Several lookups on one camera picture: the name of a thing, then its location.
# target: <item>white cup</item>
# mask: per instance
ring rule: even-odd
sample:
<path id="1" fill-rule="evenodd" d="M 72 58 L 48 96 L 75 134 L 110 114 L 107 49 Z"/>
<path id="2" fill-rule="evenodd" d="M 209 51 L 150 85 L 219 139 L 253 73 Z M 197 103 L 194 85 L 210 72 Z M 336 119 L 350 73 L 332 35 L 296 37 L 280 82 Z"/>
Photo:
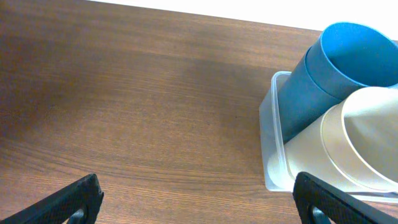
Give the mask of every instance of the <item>white cup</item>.
<path id="1" fill-rule="evenodd" d="M 398 90 L 368 87 L 285 144 L 290 175 L 309 172 L 345 192 L 398 191 Z"/>

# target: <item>wood grain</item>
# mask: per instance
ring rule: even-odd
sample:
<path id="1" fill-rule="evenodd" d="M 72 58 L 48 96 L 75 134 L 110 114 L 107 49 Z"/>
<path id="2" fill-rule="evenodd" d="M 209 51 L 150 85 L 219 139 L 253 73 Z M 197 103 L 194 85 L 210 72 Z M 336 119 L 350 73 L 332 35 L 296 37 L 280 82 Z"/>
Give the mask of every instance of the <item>wood grain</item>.
<path id="1" fill-rule="evenodd" d="M 88 1 L 0 11 L 0 218 L 94 172 L 97 223 L 300 223 L 264 186 L 258 106 L 319 32 Z"/>

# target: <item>plastic bin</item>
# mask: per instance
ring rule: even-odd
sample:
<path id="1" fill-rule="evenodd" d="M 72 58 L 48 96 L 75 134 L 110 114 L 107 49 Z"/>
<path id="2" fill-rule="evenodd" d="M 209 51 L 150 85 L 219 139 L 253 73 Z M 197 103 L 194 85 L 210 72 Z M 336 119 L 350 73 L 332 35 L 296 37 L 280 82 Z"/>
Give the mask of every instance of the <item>plastic bin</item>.
<path id="1" fill-rule="evenodd" d="M 271 88 L 259 108 L 262 163 L 264 166 L 266 188 L 275 192 L 292 192 L 294 184 L 294 179 L 287 172 L 277 97 L 278 89 L 282 87 L 289 76 L 290 72 L 275 73 L 271 80 Z M 279 163 L 269 163 L 271 156 L 277 156 L 279 160 L 276 161 L 279 161 Z M 272 181 L 270 173 L 273 176 L 276 174 L 279 178 L 274 178 L 274 181 Z M 355 192 L 349 194 L 360 200 L 398 203 L 398 194 L 395 192 Z"/>

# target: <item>plastic cup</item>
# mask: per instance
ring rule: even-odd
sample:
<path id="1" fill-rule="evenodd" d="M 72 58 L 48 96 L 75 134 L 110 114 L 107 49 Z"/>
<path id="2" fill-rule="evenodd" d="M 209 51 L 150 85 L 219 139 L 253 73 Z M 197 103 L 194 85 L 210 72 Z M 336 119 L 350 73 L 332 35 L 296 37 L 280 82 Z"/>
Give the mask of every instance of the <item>plastic cup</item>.
<path id="1" fill-rule="evenodd" d="M 369 87 L 329 109 L 285 145 L 294 178 L 306 171 L 345 192 L 398 190 L 398 90 Z"/>
<path id="2" fill-rule="evenodd" d="M 335 98 L 368 87 L 398 83 L 398 45 L 360 24 L 339 22 L 327 27 L 307 54 L 313 81 Z"/>
<path id="3" fill-rule="evenodd" d="M 326 110 L 341 102 L 319 88 L 312 80 L 307 72 L 306 56 L 307 54 L 303 56 L 290 78 L 278 91 L 280 125 L 284 142 L 292 139 Z"/>

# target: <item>white tray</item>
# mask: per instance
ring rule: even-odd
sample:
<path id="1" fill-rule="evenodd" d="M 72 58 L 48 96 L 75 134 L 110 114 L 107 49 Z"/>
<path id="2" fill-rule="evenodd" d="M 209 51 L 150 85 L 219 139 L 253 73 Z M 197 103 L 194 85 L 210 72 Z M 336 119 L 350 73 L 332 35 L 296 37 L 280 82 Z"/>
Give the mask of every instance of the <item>white tray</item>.
<path id="1" fill-rule="evenodd" d="M 285 81 L 289 78 L 291 72 L 277 72 L 272 77 L 271 88 L 266 97 L 262 101 L 260 111 L 260 129 L 261 129 L 261 151 L 262 163 L 264 166 L 264 175 L 266 180 L 266 187 L 270 191 L 275 192 L 292 192 L 291 184 L 279 185 L 273 183 L 269 177 L 268 172 L 277 172 L 281 180 L 286 180 L 289 183 L 291 178 L 287 172 L 285 151 L 282 139 L 282 131 L 280 129 L 279 107 L 278 107 L 278 89 L 282 87 Z M 271 155 L 277 154 L 279 158 L 278 164 L 268 164 Z M 369 193 L 369 192 L 355 192 L 349 193 L 353 197 L 370 201 L 370 202 L 390 202 L 398 203 L 397 193 Z"/>

